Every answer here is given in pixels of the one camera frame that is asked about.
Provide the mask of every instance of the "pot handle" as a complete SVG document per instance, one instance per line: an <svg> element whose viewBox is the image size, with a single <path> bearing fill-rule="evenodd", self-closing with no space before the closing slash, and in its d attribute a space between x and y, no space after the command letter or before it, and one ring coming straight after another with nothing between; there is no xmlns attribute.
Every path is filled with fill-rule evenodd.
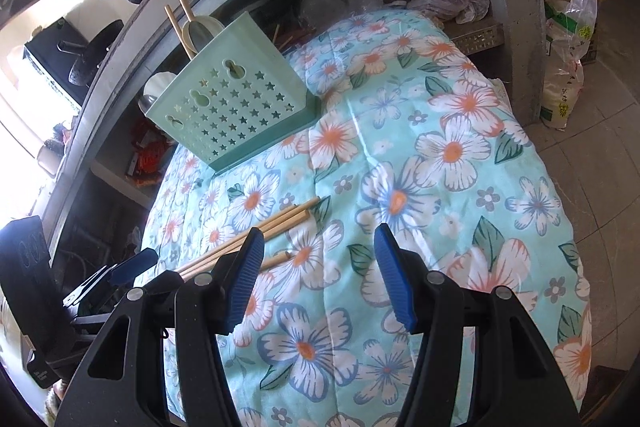
<svg viewBox="0 0 640 427"><path fill-rule="evenodd" d="M75 42L58 41L58 50L71 55L82 55L86 46L76 44Z"/></svg>

